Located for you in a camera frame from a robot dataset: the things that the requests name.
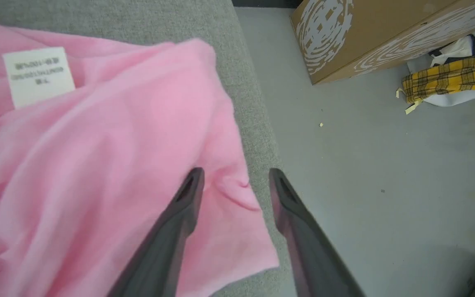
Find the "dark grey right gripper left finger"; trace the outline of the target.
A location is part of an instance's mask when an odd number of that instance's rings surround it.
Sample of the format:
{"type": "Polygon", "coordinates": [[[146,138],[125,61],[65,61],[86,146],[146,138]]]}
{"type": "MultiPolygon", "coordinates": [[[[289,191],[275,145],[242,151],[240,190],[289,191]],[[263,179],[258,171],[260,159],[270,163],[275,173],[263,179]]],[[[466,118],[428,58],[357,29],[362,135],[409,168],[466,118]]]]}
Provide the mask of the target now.
{"type": "Polygon", "coordinates": [[[110,297],[174,297],[186,240],[197,226],[205,173],[193,168],[108,292],[110,297]]]}

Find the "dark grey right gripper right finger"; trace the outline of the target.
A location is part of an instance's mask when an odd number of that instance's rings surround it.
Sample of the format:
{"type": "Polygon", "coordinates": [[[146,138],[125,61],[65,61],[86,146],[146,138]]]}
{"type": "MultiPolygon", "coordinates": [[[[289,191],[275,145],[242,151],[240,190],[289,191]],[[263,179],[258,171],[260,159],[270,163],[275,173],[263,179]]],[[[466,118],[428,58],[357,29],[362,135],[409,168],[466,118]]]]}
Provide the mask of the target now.
{"type": "Polygon", "coordinates": [[[275,224],[288,246],[299,297],[362,297],[358,282],[281,169],[269,171],[275,224]]]}

